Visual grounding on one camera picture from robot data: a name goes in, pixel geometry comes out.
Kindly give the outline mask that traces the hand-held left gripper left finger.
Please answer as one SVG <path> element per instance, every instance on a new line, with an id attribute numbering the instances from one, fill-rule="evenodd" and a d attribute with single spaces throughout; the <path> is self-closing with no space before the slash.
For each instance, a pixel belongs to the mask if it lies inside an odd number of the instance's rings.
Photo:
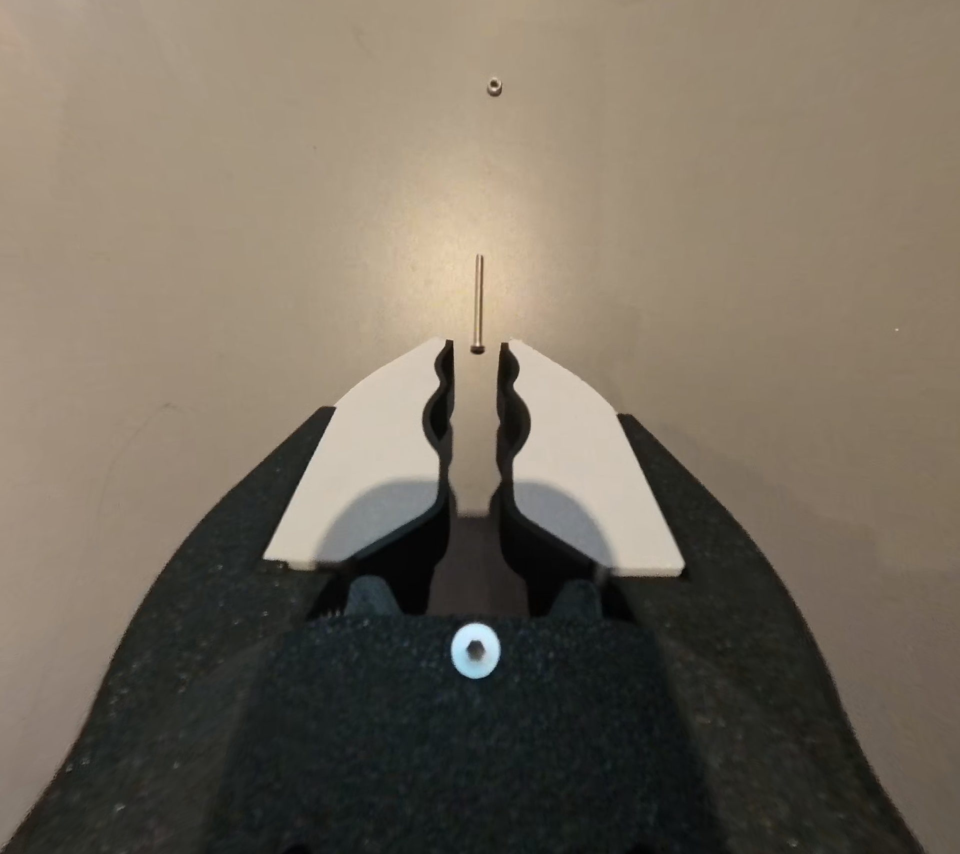
<path id="1" fill-rule="evenodd" d="M 434 337 L 362 379 L 334 405 L 264 551 L 331 589 L 378 577 L 424 615 L 450 545 L 454 347 Z"/>

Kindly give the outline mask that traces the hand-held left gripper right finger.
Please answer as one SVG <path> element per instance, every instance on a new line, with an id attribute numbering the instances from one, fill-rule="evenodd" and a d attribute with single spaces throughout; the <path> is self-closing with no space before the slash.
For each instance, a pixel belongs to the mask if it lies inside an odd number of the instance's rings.
<path id="1" fill-rule="evenodd" d="M 494 503 L 501 553 L 532 616 L 574 583 L 604 603 L 619 580 L 669 581 L 686 562 L 615 408 L 531 345 L 501 344 Z"/>

